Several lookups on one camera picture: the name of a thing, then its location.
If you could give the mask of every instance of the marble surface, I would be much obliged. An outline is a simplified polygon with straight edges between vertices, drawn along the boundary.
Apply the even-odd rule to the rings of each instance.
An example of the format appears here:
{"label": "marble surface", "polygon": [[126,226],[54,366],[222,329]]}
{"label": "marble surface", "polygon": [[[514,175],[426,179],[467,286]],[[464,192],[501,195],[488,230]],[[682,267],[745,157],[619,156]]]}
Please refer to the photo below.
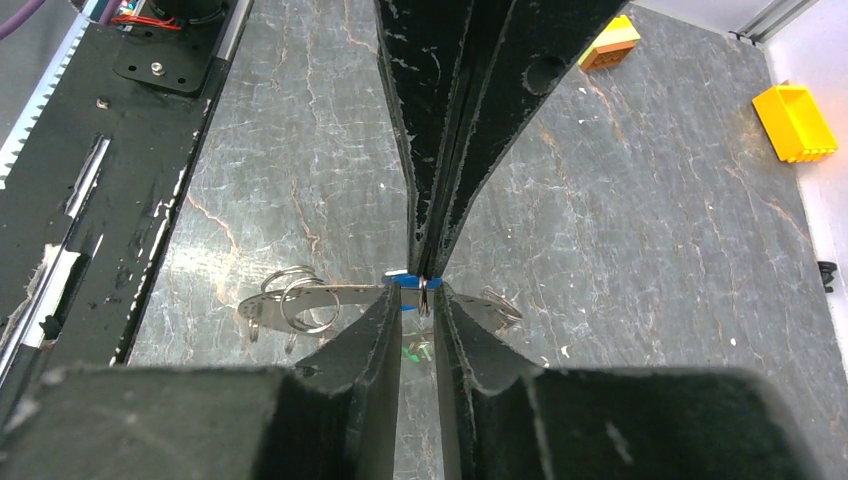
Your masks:
{"label": "marble surface", "polygon": [[[848,478],[848,387],[794,172],[750,104],[765,59],[628,13],[641,44],[617,68],[566,76],[477,199],[446,279],[504,292],[526,317],[505,339],[540,364],[757,371],[828,477]],[[324,339],[291,354],[276,332],[250,344],[235,312],[266,275],[306,263],[372,283],[405,266],[375,46],[369,2],[256,0],[133,365],[293,363]],[[429,323],[404,322],[410,340]],[[435,372],[419,360],[403,364],[398,479],[442,476]]]}

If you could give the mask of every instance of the purple cable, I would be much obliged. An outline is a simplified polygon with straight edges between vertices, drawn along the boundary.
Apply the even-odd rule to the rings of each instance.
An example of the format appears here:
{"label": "purple cable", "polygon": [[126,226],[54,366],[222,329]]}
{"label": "purple cable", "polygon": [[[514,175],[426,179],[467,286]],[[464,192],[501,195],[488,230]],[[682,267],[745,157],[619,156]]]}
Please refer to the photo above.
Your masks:
{"label": "purple cable", "polygon": [[21,25],[26,22],[29,17],[35,13],[36,10],[42,5],[46,0],[27,0],[27,3],[21,7],[14,15],[11,16],[8,20],[6,20],[3,25],[0,25],[0,40],[8,37],[15,30],[18,29]]}
{"label": "purple cable", "polygon": [[109,3],[106,4],[106,8],[103,9],[103,13],[100,14],[100,23],[103,25],[109,25],[109,22],[112,21],[112,17],[115,16],[115,12],[120,6],[121,0],[109,0]]}

